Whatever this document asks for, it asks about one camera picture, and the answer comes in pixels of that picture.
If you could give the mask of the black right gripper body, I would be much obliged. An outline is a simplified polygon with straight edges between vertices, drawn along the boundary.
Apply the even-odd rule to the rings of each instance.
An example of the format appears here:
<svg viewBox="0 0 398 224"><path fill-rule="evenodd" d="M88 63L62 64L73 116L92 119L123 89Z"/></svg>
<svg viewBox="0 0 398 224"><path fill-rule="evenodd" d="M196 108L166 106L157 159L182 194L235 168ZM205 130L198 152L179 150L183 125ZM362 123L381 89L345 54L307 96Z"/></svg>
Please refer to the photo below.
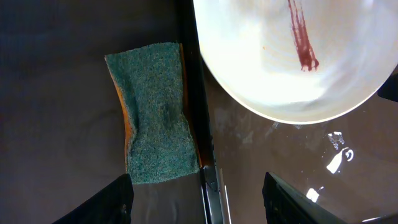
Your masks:
<svg viewBox="0 0 398 224"><path fill-rule="evenodd" d="M398 76L392 74L378 89L377 95L387 100L398 102Z"/></svg>

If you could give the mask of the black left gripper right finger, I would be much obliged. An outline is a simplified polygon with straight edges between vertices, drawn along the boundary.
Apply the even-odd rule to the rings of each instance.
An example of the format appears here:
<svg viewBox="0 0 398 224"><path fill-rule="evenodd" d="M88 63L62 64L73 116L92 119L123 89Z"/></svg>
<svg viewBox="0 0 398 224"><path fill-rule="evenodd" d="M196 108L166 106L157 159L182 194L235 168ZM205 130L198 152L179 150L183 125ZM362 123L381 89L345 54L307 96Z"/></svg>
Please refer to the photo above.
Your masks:
<svg viewBox="0 0 398 224"><path fill-rule="evenodd" d="M345 224L272 172L262 188L267 224Z"/></svg>

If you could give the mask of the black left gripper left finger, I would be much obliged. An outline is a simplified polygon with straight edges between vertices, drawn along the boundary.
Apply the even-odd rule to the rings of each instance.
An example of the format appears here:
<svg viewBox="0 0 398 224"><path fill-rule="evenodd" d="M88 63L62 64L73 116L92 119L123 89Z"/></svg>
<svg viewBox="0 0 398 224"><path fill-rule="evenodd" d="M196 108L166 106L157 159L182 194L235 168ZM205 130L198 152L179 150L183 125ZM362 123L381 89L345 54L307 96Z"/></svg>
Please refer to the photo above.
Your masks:
<svg viewBox="0 0 398 224"><path fill-rule="evenodd" d="M130 224L134 190L123 174L53 224Z"/></svg>

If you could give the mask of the cream plate with red stain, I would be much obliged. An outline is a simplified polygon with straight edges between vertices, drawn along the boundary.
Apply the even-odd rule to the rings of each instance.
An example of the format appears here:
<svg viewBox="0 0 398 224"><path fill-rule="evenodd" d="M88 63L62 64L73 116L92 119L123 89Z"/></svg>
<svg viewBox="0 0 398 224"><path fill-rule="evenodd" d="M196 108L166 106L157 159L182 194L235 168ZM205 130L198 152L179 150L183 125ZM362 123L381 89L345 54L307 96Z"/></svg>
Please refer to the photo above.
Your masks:
<svg viewBox="0 0 398 224"><path fill-rule="evenodd" d="M200 52L241 105L288 124L342 116L397 65L396 0L194 0Z"/></svg>

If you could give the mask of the orange green sponge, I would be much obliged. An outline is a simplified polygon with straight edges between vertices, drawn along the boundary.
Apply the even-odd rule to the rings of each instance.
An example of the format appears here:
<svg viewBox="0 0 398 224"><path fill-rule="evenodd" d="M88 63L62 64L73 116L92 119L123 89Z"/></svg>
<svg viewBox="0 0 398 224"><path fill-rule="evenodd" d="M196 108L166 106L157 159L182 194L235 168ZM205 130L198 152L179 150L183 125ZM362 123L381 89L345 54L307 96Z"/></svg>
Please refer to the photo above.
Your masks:
<svg viewBox="0 0 398 224"><path fill-rule="evenodd" d="M105 61L132 129L127 144L132 183L153 184L198 172L195 143L183 113L179 44L151 44L106 55Z"/></svg>

